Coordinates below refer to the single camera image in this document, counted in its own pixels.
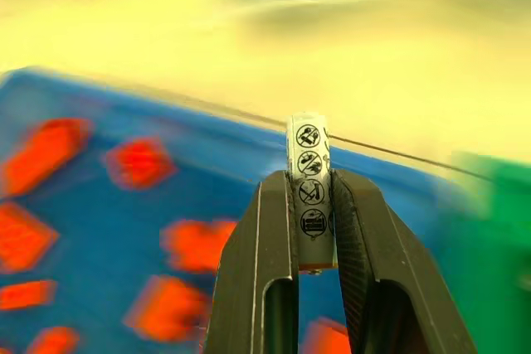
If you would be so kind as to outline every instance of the green object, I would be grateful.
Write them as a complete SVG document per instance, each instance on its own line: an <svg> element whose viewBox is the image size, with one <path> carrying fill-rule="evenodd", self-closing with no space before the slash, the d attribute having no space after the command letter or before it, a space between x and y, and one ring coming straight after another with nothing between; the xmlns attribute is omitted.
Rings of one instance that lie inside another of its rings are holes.
<svg viewBox="0 0 531 354"><path fill-rule="evenodd" d="M486 214L450 211L441 267L481 354L529 353L531 168L470 161L488 177L481 183Z"/></svg>

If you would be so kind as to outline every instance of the small cylindrical object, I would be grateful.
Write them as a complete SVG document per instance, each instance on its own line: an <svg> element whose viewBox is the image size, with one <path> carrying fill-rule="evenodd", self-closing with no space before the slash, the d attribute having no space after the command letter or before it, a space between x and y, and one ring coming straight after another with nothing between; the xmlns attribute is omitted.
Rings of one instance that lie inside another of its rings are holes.
<svg viewBox="0 0 531 354"><path fill-rule="evenodd" d="M293 115L288 122L287 147L299 269L314 273L337 267L325 117L310 113Z"/></svg>

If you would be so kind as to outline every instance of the black object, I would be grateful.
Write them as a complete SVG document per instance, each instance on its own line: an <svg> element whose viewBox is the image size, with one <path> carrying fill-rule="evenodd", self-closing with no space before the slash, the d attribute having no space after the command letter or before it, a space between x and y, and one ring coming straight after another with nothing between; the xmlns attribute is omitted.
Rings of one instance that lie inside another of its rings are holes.
<svg viewBox="0 0 531 354"><path fill-rule="evenodd" d="M356 354L475 354L426 248L366 177L332 171L339 279ZM223 250L204 354L295 354L298 263L287 175L259 186Z"/></svg>

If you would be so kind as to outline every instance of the orange block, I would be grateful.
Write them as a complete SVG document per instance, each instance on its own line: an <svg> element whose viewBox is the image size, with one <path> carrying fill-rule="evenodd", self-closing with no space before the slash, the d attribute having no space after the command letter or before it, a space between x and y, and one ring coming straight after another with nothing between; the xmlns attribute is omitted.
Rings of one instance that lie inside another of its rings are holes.
<svg viewBox="0 0 531 354"><path fill-rule="evenodd" d="M111 178L126 189L143 190L171 176L176 167L155 138L123 144L107 154Z"/></svg>
<svg viewBox="0 0 531 354"><path fill-rule="evenodd" d="M207 297L174 277L152 277L125 324L141 337L156 342L181 342L191 338L204 316Z"/></svg>
<svg viewBox="0 0 531 354"><path fill-rule="evenodd" d="M170 264L191 273L217 272L222 251L234 221L216 221L212 225L201 221L181 221L163 232L162 246L170 255Z"/></svg>
<svg viewBox="0 0 531 354"><path fill-rule="evenodd" d="M347 328L327 319L309 327L303 346L304 354L353 354L350 351Z"/></svg>
<svg viewBox="0 0 531 354"><path fill-rule="evenodd" d="M2 165L8 196L24 195L77 155L90 136L83 119L53 119L39 126L21 149Z"/></svg>
<svg viewBox="0 0 531 354"><path fill-rule="evenodd" d="M79 344L80 337L70 327L51 327L42 331L27 354L71 354Z"/></svg>
<svg viewBox="0 0 531 354"><path fill-rule="evenodd" d="M0 310L18 310L35 307L52 301L56 284L52 281L35 281L10 285L0 289Z"/></svg>
<svg viewBox="0 0 531 354"><path fill-rule="evenodd" d="M35 267L58 238L58 234L20 206L0 205L0 264L4 273Z"/></svg>

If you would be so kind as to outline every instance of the blue tray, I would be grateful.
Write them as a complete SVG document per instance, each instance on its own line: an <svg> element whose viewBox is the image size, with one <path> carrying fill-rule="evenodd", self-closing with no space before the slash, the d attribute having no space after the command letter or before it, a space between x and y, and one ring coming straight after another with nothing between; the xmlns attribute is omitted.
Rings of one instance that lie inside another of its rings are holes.
<svg viewBox="0 0 531 354"><path fill-rule="evenodd" d="M285 136L104 89L36 70L12 72L0 89L0 161L46 119L81 117L95 125L87 151L18 200L61 238L37 269L0 276L0 286L54 279L58 291L49 307L0 313L0 346L22 352L41 329L61 325L80 332L79 353L189 353L195 345L146 342L123 324L151 275L177 275L212 293L213 277L167 266L159 232L183 218L239 219L257 183L286 169ZM163 140L179 172L152 190L123 191L109 179L102 157L146 135ZM338 148L331 158L332 167L370 177L425 245L436 249L440 180ZM301 278L300 340L318 317L344 322L337 271Z"/></svg>

